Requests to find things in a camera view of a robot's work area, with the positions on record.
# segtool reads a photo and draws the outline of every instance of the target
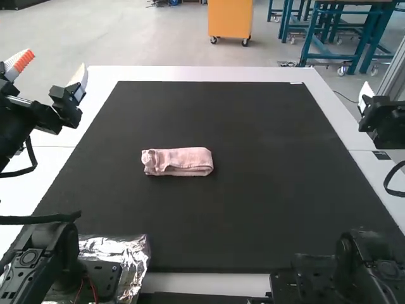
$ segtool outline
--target white table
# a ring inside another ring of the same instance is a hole
[[[394,162],[377,160],[371,152],[376,150],[372,140],[367,134],[358,132],[355,119],[312,68],[91,66],[87,96],[81,105],[84,114],[80,126],[77,130],[65,128],[59,136],[36,130],[32,133],[39,166],[31,174],[0,180],[1,215],[30,215],[35,210],[116,83],[123,80],[305,83],[401,231],[405,231],[405,199],[387,194],[382,186]],[[12,159],[6,171],[29,165],[28,155],[24,152]],[[391,186],[404,189],[404,185],[405,176],[399,172]],[[9,248],[20,230],[20,226],[0,226],[0,253]],[[145,292],[263,296],[269,290],[268,274],[148,274],[143,283]]]

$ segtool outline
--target caster wheel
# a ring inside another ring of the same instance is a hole
[[[370,75],[371,76],[375,76],[378,74],[378,66],[373,66],[373,68],[371,69]]]
[[[297,66],[297,63],[295,61],[287,62],[287,67],[288,68],[295,68],[296,66]]]
[[[341,66],[338,70],[337,70],[337,75],[339,75],[340,77],[344,76],[347,72],[347,66]]]

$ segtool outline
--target concrete floor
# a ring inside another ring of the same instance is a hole
[[[30,48],[36,59],[16,81],[22,96],[48,102],[48,89],[63,85],[81,62],[88,65],[191,65],[276,67],[278,60],[298,60],[302,39],[281,44],[279,23],[266,22],[267,0],[255,0],[252,41],[209,43],[207,6],[183,4],[146,8],[146,0],[51,0],[21,11],[0,11],[0,58]],[[281,7],[281,0],[275,1]],[[394,48],[405,34],[396,14],[384,40]],[[356,39],[345,39],[352,51]],[[317,68],[330,87],[356,99],[365,80],[377,87],[383,75],[338,77],[336,67]],[[356,113],[353,104],[344,101]]]

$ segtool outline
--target folded sock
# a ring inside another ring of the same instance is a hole
[[[210,150],[201,147],[142,150],[146,175],[207,176],[213,169]]]

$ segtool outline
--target black mat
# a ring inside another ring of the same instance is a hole
[[[211,175],[144,175],[142,149],[189,146]],[[77,209],[82,234],[149,234],[152,271],[268,272],[360,226],[403,239],[302,84],[119,82],[35,213]]]
[[[245,296],[187,293],[141,293],[137,304],[248,304]]]

